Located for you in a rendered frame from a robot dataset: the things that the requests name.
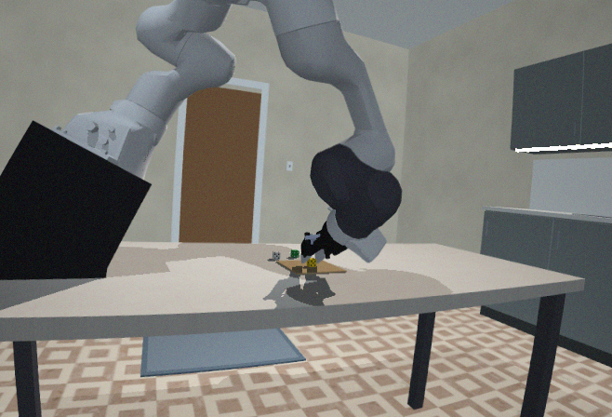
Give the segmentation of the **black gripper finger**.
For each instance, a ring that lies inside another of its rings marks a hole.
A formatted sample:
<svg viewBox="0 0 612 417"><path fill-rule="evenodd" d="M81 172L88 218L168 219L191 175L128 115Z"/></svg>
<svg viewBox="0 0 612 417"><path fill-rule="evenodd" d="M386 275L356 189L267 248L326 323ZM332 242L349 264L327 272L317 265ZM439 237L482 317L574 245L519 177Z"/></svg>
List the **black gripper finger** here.
<svg viewBox="0 0 612 417"><path fill-rule="evenodd" d="M333 255L338 255L341 252L343 252L346 249L333 249L331 247L327 247L326 249L320 249L319 251L317 251L314 256L315 259L317 260L316 263L321 262L324 258L326 259L330 259L330 254L332 253Z"/></svg>
<svg viewBox="0 0 612 417"><path fill-rule="evenodd" d="M324 245L321 245L316 238L320 236L320 234L318 235L313 235L310 233L304 233L304 239L301 243L301 263L306 263L311 257L312 255L314 255L314 253L316 253L317 251L319 251L320 249L326 249L327 247L330 247L327 243L325 243ZM305 245L305 240L306 240L306 245Z"/></svg>

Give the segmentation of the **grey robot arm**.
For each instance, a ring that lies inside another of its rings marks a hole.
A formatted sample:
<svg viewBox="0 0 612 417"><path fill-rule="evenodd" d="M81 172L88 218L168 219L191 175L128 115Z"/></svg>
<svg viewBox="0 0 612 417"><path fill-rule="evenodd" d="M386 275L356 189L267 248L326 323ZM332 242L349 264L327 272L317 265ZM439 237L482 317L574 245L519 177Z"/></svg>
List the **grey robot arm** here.
<svg viewBox="0 0 612 417"><path fill-rule="evenodd" d="M391 174L395 148L365 64L350 47L333 0L250 1L267 7L286 67L304 79L331 83L344 96L355 131L315 155L310 177L329 205L326 227L332 238L372 262L387 243L379 227L398 210L402 188ZM232 4L248 3L174 0L147 8L137 20L138 40L178 69L142 74L110 111L77 114L62 131L51 130L144 180L153 151L184 100L233 77L235 56L207 32L223 25Z"/></svg>

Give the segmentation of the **tan square mat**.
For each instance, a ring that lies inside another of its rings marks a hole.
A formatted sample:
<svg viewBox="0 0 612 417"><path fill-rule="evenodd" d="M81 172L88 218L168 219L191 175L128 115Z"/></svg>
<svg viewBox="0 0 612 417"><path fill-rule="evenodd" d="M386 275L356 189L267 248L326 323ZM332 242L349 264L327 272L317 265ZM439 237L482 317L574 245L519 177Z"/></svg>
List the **tan square mat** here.
<svg viewBox="0 0 612 417"><path fill-rule="evenodd" d="M346 270L337 267L329 262L321 261L316 264L316 267L309 267L301 261L276 261L286 269L296 275L311 275L311 274L330 274L330 273L347 273Z"/></svg>

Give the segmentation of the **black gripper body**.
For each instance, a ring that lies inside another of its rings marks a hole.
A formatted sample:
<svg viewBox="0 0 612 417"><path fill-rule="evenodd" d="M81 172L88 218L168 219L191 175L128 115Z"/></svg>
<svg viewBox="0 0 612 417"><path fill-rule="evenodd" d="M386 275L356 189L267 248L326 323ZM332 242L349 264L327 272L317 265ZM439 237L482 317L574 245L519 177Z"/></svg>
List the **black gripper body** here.
<svg viewBox="0 0 612 417"><path fill-rule="evenodd" d="M327 227L326 227L326 222L324 223L322 230L318 231L316 233L317 235L320 234L319 237L316 238L316 240L321 244L324 245L325 243L327 243L330 247L334 248L334 249L346 249L346 246L342 246L340 243L336 242L332 236L330 235L330 233L327 231Z"/></svg>

